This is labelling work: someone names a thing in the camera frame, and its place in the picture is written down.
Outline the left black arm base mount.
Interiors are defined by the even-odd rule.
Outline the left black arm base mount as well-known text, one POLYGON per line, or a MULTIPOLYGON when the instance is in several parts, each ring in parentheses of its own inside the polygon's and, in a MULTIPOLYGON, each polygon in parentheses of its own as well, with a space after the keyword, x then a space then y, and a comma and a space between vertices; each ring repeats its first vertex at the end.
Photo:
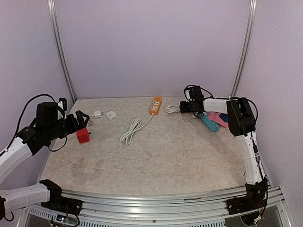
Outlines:
POLYGON ((42 207, 67 214, 80 214, 83 204, 81 200, 63 197, 61 187, 48 179, 41 180, 39 183, 50 191, 50 198, 47 202, 41 203, 42 207))

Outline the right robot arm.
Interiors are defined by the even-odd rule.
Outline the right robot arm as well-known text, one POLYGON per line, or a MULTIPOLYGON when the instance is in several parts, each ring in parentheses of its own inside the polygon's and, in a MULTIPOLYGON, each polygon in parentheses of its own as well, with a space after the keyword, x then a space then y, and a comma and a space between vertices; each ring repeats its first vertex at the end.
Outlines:
POLYGON ((245 97, 214 97, 198 85, 188 85, 183 90, 186 101, 180 102, 181 113, 192 113, 199 117, 205 112, 216 112, 228 116, 228 128, 241 146, 246 170, 246 196, 242 206, 252 210, 266 201, 268 195, 267 176, 262 167, 256 140, 256 121, 250 104, 245 97))

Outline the teal power strip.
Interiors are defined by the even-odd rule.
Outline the teal power strip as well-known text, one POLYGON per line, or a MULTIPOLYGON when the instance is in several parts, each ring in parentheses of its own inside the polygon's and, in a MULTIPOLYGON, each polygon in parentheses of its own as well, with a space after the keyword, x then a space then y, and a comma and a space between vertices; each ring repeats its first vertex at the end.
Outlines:
POLYGON ((210 129, 212 132, 217 132, 219 130, 219 125, 210 120, 206 114, 199 114, 199 118, 204 122, 204 124, 210 129))

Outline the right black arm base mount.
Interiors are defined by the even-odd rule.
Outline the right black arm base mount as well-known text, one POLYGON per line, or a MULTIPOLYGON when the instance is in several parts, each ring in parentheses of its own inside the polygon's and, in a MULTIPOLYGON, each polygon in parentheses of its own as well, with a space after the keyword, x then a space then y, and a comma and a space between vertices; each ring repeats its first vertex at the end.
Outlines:
POLYGON ((265 180, 256 184, 245 184, 246 195, 226 201, 229 215, 247 212, 267 206, 268 184, 265 180))

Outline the white usb charger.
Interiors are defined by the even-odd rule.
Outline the white usb charger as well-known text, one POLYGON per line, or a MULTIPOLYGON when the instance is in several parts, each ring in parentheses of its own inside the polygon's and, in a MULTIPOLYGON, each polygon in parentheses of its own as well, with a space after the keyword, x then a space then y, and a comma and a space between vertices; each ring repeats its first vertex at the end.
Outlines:
POLYGON ((101 118, 104 115, 104 113, 101 110, 95 111, 92 115, 95 119, 101 118))

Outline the pink power strip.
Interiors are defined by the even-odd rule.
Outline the pink power strip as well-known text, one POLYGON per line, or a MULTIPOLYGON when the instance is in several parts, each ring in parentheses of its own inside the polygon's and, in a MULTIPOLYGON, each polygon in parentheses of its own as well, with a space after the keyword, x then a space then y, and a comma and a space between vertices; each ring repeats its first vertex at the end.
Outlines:
POLYGON ((209 120, 219 124, 220 126, 223 126, 225 128, 228 128, 229 125, 227 122, 225 122, 221 117, 220 117, 220 113, 216 113, 216 112, 209 112, 208 113, 208 118, 209 120))

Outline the red cube adapter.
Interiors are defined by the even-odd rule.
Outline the red cube adapter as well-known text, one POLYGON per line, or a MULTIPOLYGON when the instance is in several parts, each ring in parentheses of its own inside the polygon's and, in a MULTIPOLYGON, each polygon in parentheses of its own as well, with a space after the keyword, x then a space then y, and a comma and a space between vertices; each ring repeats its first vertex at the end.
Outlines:
POLYGON ((76 137, 80 144, 87 143, 90 142, 91 132, 84 128, 76 132, 76 137))

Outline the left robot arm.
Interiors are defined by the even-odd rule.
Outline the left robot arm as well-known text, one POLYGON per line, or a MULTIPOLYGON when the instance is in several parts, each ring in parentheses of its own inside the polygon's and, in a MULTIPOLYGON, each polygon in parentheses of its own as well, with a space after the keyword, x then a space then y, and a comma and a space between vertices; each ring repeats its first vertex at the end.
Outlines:
MULTIPOLYGON (((49 147, 56 139, 87 127, 90 116, 82 111, 65 114, 65 99, 59 102, 43 102, 36 107, 36 117, 32 123, 17 132, 12 143, 0 153, 0 180, 4 181, 20 164, 37 154, 43 147, 49 147)), ((0 217, 3 218, 17 209, 36 203, 46 203, 56 210, 66 206, 60 186, 50 180, 23 188, 1 190, 0 217)))

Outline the white multi-outlet plug adapter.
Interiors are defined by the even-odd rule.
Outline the white multi-outlet plug adapter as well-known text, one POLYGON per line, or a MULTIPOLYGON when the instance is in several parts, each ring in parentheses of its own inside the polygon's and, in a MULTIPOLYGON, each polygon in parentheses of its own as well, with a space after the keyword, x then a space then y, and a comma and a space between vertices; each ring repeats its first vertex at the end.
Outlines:
POLYGON ((108 120, 113 120, 117 117, 117 114, 115 111, 109 111, 106 113, 106 117, 108 120))

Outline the orange power strip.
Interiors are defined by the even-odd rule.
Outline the orange power strip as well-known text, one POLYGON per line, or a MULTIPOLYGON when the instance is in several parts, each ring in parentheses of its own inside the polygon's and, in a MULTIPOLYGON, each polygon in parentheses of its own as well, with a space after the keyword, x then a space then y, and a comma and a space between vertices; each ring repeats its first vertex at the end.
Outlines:
POLYGON ((161 104, 162 104, 162 97, 159 97, 159 96, 154 97, 153 102, 149 109, 149 114, 158 115, 161 104))

